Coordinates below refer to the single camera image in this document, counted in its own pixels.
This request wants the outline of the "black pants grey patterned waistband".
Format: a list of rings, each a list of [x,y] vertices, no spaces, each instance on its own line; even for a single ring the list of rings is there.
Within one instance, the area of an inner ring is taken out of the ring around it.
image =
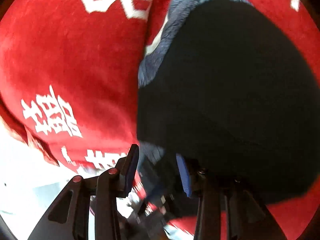
[[[171,0],[138,72],[139,172],[147,193],[191,173],[271,204],[319,175],[319,86],[285,34],[246,0]]]

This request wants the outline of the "red blanket white characters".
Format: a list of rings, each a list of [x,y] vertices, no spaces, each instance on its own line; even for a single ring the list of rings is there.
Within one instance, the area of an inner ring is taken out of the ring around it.
[[[308,7],[246,1],[294,44],[319,86],[319,29]],[[138,169],[139,66],[159,45],[170,2],[14,0],[1,19],[1,123],[15,139],[85,179],[138,145],[132,189],[116,199],[120,239],[167,239],[167,224],[195,235],[199,199],[183,186],[147,193]],[[319,175],[303,195],[265,205],[287,239],[319,239]]]

